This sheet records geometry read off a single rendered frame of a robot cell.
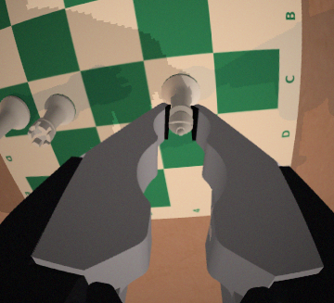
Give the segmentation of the green and cream chessboard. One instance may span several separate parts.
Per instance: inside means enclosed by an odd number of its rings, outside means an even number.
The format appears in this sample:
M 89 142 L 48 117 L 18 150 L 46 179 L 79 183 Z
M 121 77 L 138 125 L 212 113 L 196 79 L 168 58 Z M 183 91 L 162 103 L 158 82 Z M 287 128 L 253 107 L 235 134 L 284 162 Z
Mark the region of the green and cream chessboard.
M 290 166 L 302 67 L 302 0 L 0 0 L 0 102 L 23 99 L 29 124 L 0 139 L 0 154 L 26 198 L 160 103 L 174 74 L 199 84 L 205 106 Z M 50 145 L 29 140 L 51 95 L 75 105 Z M 169 129 L 158 174 L 144 195 L 151 219 L 211 215 L 192 132 Z

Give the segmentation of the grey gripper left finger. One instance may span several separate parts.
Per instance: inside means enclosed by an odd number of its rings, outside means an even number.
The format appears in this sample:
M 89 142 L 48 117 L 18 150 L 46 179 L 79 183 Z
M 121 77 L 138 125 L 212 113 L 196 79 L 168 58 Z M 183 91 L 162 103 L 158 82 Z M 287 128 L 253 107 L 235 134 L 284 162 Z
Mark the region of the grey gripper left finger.
M 93 282 L 111 284 L 125 303 L 128 284 L 149 267 L 144 192 L 158 174 L 170 108 L 160 103 L 69 158 L 6 216 L 0 303 L 85 303 Z

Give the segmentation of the grey chess piece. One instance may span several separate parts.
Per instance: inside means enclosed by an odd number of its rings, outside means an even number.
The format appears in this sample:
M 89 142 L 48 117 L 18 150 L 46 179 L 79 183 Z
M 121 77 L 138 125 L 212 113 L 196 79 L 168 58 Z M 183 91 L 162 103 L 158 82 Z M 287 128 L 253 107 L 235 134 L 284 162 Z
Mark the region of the grey chess piece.
M 26 102 L 16 95 L 8 95 L 0 102 L 0 139 L 11 129 L 24 129 L 31 120 Z

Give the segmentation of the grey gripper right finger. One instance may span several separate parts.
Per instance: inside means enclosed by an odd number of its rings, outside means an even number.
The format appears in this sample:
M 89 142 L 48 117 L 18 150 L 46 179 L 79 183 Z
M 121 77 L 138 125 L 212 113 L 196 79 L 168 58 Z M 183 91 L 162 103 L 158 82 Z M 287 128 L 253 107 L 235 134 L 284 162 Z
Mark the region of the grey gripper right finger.
M 207 271 L 223 303 L 261 286 L 273 303 L 334 303 L 334 212 L 290 166 L 208 108 L 190 107 L 212 189 Z

